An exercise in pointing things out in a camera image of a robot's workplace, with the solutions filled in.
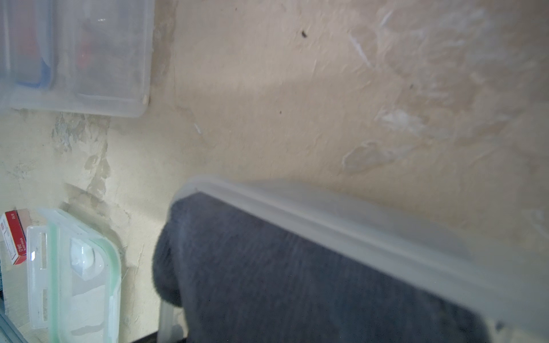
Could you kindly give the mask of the blue-rimmed clear lunch box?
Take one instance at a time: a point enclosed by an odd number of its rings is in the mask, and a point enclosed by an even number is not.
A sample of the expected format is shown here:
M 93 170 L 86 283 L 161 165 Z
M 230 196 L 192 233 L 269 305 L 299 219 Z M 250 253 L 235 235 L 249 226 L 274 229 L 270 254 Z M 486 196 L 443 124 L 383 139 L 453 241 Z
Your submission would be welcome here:
M 153 1 L 56 1 L 57 111 L 136 118 L 149 103 Z

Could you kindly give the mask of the green-rimmed lunch box lid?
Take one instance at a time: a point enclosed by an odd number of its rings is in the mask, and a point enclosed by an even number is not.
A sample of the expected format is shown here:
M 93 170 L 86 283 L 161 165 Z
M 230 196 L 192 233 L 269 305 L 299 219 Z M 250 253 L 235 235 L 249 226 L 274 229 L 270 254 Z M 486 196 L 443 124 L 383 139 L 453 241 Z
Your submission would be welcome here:
M 29 320 L 49 342 L 117 343 L 122 266 L 104 235 L 59 209 L 28 227 Z

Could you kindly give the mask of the blue-rimmed clear lid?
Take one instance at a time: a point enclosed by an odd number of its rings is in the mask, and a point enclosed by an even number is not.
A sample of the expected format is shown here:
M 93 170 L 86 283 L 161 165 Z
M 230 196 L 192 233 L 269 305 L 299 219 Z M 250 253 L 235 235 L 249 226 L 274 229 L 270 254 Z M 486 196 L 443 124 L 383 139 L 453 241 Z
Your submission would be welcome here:
M 48 89 L 54 79 L 54 2 L 1 2 L 1 108 L 17 88 Z

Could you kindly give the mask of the grey cleaning cloth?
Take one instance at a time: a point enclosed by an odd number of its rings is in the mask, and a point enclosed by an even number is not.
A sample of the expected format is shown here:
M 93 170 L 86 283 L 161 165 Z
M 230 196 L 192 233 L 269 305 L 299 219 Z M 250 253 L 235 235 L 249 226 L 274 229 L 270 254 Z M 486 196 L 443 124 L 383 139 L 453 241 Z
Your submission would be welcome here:
M 489 342 L 477 314 L 206 194 L 174 203 L 154 250 L 189 342 Z

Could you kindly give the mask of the clear lunch box base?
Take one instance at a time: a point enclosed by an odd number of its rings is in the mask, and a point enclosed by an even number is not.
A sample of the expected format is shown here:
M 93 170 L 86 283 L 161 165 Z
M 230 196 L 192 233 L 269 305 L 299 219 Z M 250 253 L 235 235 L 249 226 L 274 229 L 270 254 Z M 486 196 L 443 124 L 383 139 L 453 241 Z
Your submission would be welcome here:
M 514 329 L 548 338 L 548 257 L 347 194 L 288 180 L 191 178 L 207 194 Z

